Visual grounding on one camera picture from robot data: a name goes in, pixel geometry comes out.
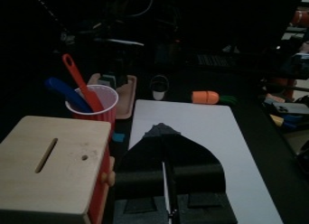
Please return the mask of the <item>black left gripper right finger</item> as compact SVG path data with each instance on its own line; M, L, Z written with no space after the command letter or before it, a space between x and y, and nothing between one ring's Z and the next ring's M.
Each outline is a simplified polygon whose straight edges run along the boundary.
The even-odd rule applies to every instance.
M160 140L171 223L238 224L216 157L164 124L160 125Z

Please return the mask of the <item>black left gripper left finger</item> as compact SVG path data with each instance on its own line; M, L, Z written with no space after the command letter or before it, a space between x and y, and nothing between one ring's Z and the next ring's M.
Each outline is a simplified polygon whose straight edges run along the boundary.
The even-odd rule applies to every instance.
M116 169L113 224L168 224L159 123L144 132Z

